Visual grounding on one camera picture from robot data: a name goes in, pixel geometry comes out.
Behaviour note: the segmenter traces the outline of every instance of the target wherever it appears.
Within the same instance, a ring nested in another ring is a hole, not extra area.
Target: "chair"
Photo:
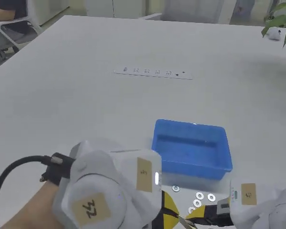
[[[236,0],[165,0],[162,14],[141,19],[229,24]]]
[[[17,53],[20,49],[20,45],[31,42],[35,39],[38,35],[42,33],[42,28],[35,22],[35,13],[34,13],[34,3],[32,0],[26,0],[26,11],[27,16],[24,18],[14,19],[12,21],[0,21],[0,33],[6,37],[10,41],[9,44],[3,45],[0,47],[0,65],[4,62],[7,57],[5,51],[9,48],[13,48],[14,53]],[[21,21],[27,21],[30,29],[28,30],[27,34],[20,37],[17,40],[13,40],[3,29],[5,25],[18,23]]]

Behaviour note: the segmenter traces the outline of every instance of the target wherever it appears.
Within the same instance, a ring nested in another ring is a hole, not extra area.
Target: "person sitting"
[[[11,21],[26,16],[26,0],[0,0],[0,21]],[[13,40],[17,40],[29,31],[29,25],[23,21],[3,26],[2,29]],[[10,41],[0,33],[0,47],[8,44]]]

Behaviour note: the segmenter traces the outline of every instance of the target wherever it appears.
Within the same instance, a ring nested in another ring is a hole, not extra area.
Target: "blue plastic tray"
[[[159,119],[152,149],[162,171],[220,180],[233,168],[224,128]]]

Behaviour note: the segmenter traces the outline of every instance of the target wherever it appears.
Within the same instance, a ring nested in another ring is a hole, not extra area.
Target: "handwritten number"
[[[82,207],[84,207],[87,211],[86,214],[89,218],[91,218],[92,216],[96,216],[97,215],[97,211],[96,208],[93,208],[93,212],[92,212],[92,207],[95,207],[95,202],[94,200],[92,200],[92,202],[88,202],[87,206],[86,205],[82,205]]]
[[[96,208],[94,208],[94,212],[86,211],[86,214],[89,218],[91,218],[92,216],[96,216],[97,215]]]

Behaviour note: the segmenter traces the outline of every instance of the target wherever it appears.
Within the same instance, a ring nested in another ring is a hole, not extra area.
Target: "person's hand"
[[[63,229],[52,213],[57,190],[56,185],[46,182],[2,229]]]

